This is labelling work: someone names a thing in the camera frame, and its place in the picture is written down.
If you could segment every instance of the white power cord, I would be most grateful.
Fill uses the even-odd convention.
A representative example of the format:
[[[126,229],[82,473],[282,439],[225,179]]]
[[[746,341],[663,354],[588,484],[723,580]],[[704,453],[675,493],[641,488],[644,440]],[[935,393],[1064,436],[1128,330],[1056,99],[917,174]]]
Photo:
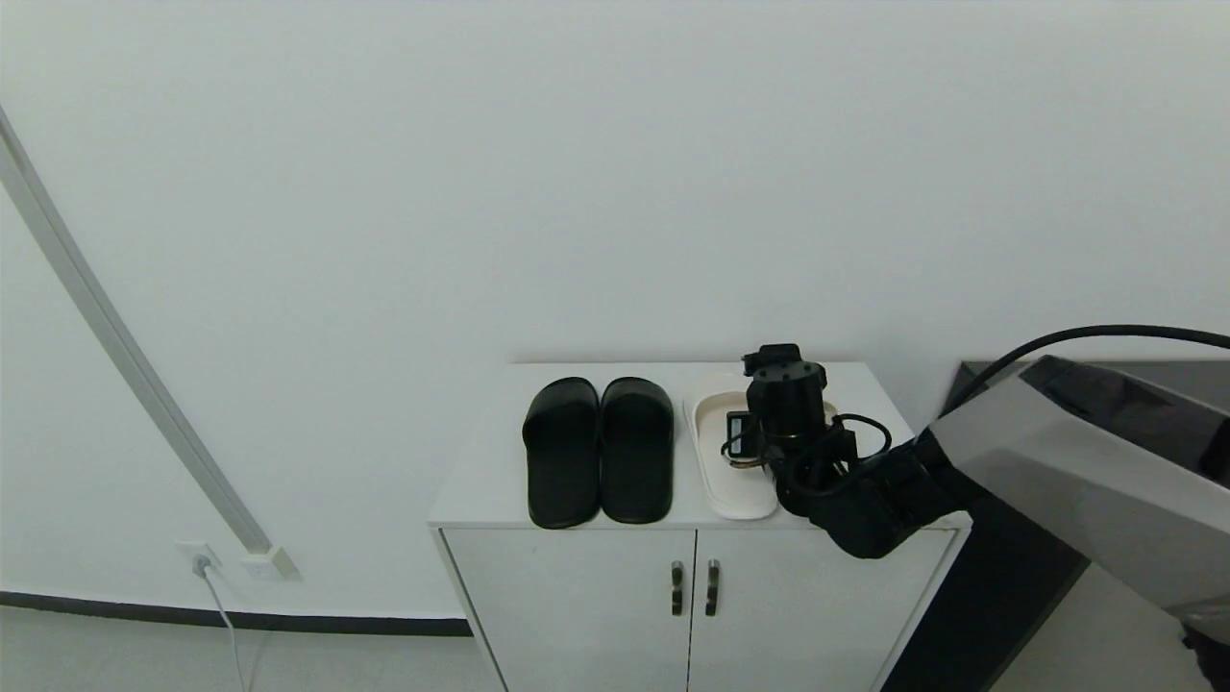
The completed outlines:
[[[247,692],[247,688],[244,687],[244,669],[239,665],[239,642],[235,640],[235,626],[230,623],[230,617],[226,616],[226,608],[223,608],[223,602],[221,599],[218,597],[214,583],[209,581],[209,575],[205,573],[205,568],[212,567],[214,565],[208,557],[197,556],[196,559],[192,560],[192,574],[205,580],[205,586],[209,588],[209,595],[214,597],[214,605],[218,606],[218,613],[223,616],[223,622],[226,623],[226,629],[231,635],[231,653],[235,654],[235,676],[239,678],[239,692]]]

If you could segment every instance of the white cabinet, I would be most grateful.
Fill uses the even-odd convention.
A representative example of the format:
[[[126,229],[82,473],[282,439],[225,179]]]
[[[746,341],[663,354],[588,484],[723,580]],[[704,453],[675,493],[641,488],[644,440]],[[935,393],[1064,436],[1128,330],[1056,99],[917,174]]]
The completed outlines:
[[[825,398],[840,411],[879,420],[898,441],[911,436],[866,366],[825,369]],[[883,683],[964,542],[968,516],[945,517],[881,560],[846,556],[784,510],[720,519],[680,412],[690,383],[723,371],[738,366],[509,366],[487,393],[429,524],[504,690],[866,692]],[[587,377],[601,392],[629,375],[674,401],[670,513],[646,526],[599,514],[566,531],[535,527],[520,442],[530,399],[560,377]],[[856,435],[865,454],[879,445],[873,431]]]
[[[508,690],[686,688],[690,608],[672,615],[670,569],[691,572],[695,532],[462,529],[445,541]]]
[[[700,531],[691,688],[872,690],[919,606],[951,531],[920,531],[881,560],[819,530]],[[705,608],[717,572],[712,616]]]

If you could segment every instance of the wall outlet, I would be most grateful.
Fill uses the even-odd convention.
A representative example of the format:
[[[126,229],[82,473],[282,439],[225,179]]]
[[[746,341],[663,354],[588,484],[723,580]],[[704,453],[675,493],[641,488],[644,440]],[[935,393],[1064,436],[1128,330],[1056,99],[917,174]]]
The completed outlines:
[[[188,567],[193,567],[193,560],[197,556],[204,556],[209,558],[209,564],[214,569],[221,569],[223,562],[218,559],[218,556],[209,548],[209,545],[203,541],[176,541],[175,547],[183,556],[184,560],[188,560]]]
[[[299,579],[299,570],[280,546],[269,548],[269,552],[263,556],[245,556],[239,562],[252,579],[261,581]]]

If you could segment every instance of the cabinet top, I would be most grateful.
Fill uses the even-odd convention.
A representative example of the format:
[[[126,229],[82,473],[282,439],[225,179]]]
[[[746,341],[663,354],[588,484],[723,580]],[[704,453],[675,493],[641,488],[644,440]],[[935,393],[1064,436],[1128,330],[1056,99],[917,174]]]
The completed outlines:
[[[914,438],[876,376],[865,364],[822,364],[828,374],[824,398],[840,412],[871,417],[888,428],[893,444]],[[684,397],[694,383],[713,374],[742,375],[739,364],[541,364],[513,365],[493,383],[477,427],[461,447],[448,481],[428,519],[433,527],[531,529],[526,506],[525,447],[522,423],[534,396],[561,377],[584,377],[601,396],[606,385],[624,376],[651,380],[670,396],[675,414],[674,499],[659,522],[642,526],[617,524],[598,513],[589,522],[567,531],[663,529],[813,529],[806,519],[777,508],[755,521],[727,520],[713,514],[700,476],[684,411]],[[860,455],[879,449],[879,434],[852,425]],[[969,526],[969,516],[957,513],[929,529]]]

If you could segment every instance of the floor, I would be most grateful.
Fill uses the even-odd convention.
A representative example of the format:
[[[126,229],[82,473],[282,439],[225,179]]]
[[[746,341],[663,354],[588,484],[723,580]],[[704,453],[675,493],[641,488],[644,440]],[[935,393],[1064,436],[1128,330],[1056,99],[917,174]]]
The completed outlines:
[[[239,634],[250,692],[497,692],[472,639]],[[236,688],[224,629],[0,608],[4,692]],[[1209,687],[1175,622],[1091,568],[993,692],[1033,690]]]

